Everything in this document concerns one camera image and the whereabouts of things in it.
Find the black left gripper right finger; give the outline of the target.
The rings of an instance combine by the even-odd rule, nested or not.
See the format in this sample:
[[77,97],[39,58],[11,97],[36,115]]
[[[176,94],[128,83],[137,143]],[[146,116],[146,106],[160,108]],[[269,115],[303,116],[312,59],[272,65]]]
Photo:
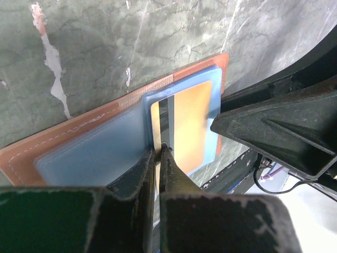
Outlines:
[[301,252],[290,214],[268,195],[200,189],[162,146],[161,252]]

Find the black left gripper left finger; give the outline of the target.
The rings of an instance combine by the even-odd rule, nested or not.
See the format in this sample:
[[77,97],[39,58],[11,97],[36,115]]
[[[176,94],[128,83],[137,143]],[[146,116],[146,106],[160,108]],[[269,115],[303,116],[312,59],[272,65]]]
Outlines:
[[103,187],[2,187],[1,252],[150,252],[155,151]]

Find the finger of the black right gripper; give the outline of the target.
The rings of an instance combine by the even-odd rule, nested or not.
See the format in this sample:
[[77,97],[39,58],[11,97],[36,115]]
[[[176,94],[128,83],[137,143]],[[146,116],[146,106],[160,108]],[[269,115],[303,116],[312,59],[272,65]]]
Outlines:
[[221,113],[211,130],[315,180],[336,163],[336,90],[302,90]]
[[278,73],[238,91],[225,91],[221,112],[260,103],[305,89],[336,75],[336,27],[298,61]]

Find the brown leather card holder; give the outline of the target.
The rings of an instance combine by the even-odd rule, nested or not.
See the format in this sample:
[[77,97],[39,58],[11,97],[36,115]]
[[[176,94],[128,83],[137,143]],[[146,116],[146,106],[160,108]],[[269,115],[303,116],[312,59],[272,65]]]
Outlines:
[[229,55],[219,54],[1,150],[1,172],[16,187],[99,187],[138,163],[153,147],[152,108],[185,91],[202,97],[204,142],[218,154],[210,129],[220,112]]

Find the orange striped card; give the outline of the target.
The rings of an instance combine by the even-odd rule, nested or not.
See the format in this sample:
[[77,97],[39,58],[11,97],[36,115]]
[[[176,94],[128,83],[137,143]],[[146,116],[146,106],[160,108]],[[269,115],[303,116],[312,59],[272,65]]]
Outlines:
[[156,154],[165,143],[186,175],[204,163],[211,94],[212,82],[206,81],[150,106]]

